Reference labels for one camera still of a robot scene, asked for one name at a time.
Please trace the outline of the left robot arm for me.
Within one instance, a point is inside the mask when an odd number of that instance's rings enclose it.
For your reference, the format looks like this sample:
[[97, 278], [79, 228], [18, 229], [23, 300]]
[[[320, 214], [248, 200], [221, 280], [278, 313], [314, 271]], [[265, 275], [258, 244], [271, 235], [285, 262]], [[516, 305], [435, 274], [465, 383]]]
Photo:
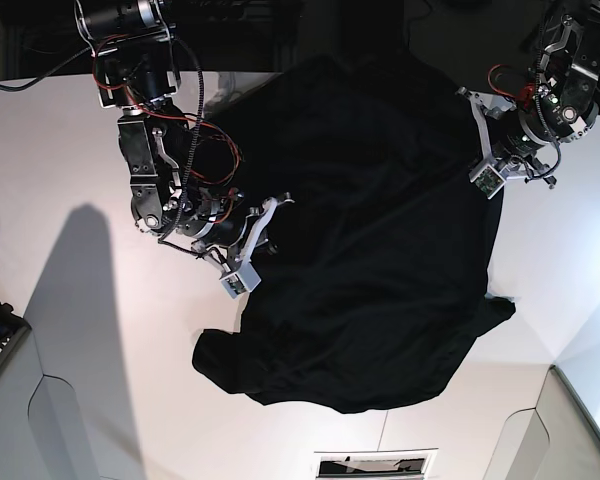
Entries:
[[494, 88], [489, 95], [460, 88], [477, 125], [480, 153], [470, 182], [487, 198], [512, 180], [543, 181], [555, 187], [558, 162], [546, 164], [538, 152], [559, 152], [565, 143], [584, 138], [599, 113], [594, 99], [600, 80], [600, 1], [586, 1], [565, 13], [557, 40], [548, 40], [550, 17], [538, 33], [538, 51], [517, 94]]

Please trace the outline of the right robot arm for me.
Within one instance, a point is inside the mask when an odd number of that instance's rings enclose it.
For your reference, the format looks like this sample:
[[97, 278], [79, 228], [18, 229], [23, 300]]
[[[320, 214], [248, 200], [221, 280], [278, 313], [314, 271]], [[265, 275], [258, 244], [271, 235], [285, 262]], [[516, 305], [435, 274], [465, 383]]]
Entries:
[[270, 226], [292, 198], [253, 197], [237, 182], [244, 150], [206, 116], [201, 63], [171, 2], [77, 1], [74, 17], [100, 103], [121, 113], [136, 227], [225, 278], [253, 273], [253, 257], [275, 250]]

